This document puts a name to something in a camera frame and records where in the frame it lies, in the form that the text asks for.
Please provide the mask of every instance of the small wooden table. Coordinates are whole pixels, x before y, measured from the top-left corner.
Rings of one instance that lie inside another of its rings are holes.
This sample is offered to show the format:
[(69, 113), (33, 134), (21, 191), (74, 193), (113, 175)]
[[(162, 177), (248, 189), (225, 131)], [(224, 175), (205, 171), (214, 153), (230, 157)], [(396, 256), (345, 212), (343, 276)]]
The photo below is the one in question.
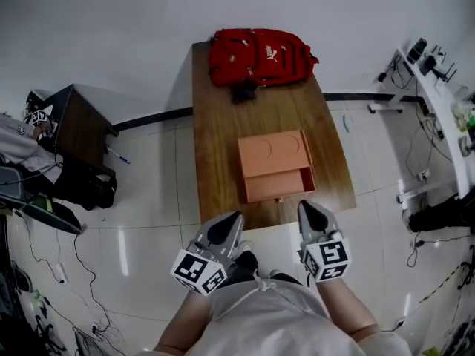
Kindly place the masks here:
[(82, 162), (95, 174), (115, 177), (104, 165), (105, 137), (117, 136), (112, 125), (74, 88), (69, 85), (45, 100), (53, 106), (51, 116), (58, 123), (56, 146), (59, 154)]
[[(258, 89), (257, 99), (231, 103), (229, 88), (215, 87), (208, 75), (210, 45), (193, 45), (194, 148), (201, 220), (227, 211), (243, 213), (245, 229), (298, 220), (302, 199), (331, 211), (356, 207), (343, 149), (315, 77), (287, 87)], [(304, 129), (312, 155), (316, 191), (246, 203), (238, 138)]]

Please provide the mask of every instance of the wall outlet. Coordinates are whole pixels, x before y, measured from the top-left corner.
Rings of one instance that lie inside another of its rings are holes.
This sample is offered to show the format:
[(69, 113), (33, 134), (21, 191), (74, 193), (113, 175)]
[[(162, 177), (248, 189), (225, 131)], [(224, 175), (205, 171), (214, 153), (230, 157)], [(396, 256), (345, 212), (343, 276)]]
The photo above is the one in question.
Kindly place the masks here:
[(429, 176), (430, 176), (429, 169), (426, 169), (417, 174), (417, 180), (420, 182), (427, 182), (427, 179)]
[(58, 271), (59, 280), (63, 285), (66, 285), (69, 281), (61, 263), (56, 264), (56, 270)]

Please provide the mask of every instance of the black baseboard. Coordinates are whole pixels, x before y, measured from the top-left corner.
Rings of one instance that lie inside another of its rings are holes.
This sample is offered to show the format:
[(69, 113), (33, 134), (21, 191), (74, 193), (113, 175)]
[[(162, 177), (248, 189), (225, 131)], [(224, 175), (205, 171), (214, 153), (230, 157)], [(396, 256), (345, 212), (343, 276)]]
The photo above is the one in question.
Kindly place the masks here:
[(127, 122), (120, 122), (115, 124), (112, 128), (115, 131), (125, 131), (126, 129), (132, 129), (135, 127), (141, 127), (142, 125), (153, 124), (154, 122), (163, 122), (165, 120), (179, 119), (180, 117), (192, 116), (193, 107), (180, 108), (178, 110), (166, 111), (162, 113), (156, 113), (154, 115), (139, 117), (138, 119), (129, 120)]
[[(330, 92), (324, 93), (324, 98), (328, 102), (335, 100), (381, 100), (387, 101), (391, 100), (394, 97), (394, 93), (339, 93), (339, 92)], [(423, 103), (424, 98), (421, 96), (404, 96), (401, 99), (403, 102), (419, 102)]]
[[(391, 100), (394, 97), (393, 93), (324, 93), (324, 98), (328, 102), (335, 100)], [(404, 96), (401, 99), (403, 102), (418, 102), (424, 103), (424, 98), (420, 96)], [(162, 113), (156, 113), (154, 115), (140, 117), (138, 119), (129, 120), (127, 122), (120, 122), (115, 124), (112, 128), (115, 131), (125, 131), (126, 129), (132, 129), (140, 127), (142, 125), (153, 124), (154, 122), (162, 122), (170, 119), (178, 119), (180, 117), (192, 116), (193, 107), (180, 108), (178, 110), (166, 111)]]

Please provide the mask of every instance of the person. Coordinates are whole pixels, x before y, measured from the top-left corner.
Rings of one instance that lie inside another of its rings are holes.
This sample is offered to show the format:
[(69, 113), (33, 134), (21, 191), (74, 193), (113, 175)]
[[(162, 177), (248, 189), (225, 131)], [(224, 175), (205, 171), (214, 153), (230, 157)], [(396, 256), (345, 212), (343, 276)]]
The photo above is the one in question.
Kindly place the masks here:
[(1, 163), (20, 170), (24, 189), (32, 194), (67, 200), (86, 210), (111, 207), (116, 179), (103, 182), (75, 159), (46, 151), (38, 141), (47, 133), (52, 133), (50, 123), (33, 127), (0, 114)]
[(330, 314), (297, 280), (272, 271), (259, 278), (252, 244), (242, 242), (229, 278), (208, 297), (190, 291), (154, 351), (139, 356), (410, 356), (383, 332), (341, 279), (317, 283)]

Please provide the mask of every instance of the white wall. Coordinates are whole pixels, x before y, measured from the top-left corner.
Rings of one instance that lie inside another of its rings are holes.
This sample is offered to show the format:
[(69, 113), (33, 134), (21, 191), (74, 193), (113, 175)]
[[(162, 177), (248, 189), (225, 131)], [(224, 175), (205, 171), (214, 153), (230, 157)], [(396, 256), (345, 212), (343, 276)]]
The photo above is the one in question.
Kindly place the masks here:
[(457, 69), (453, 80), (457, 84), (466, 85), (472, 91), (475, 90), (475, 25), (458, 47), (453, 60), (455, 66), (452, 71)]
[(189, 106), (190, 45), (222, 27), (293, 32), (324, 92), (375, 91), (396, 46), (454, 49), (474, 1), (0, 0), (0, 108), (16, 115), (31, 89), (73, 82), (113, 123)]

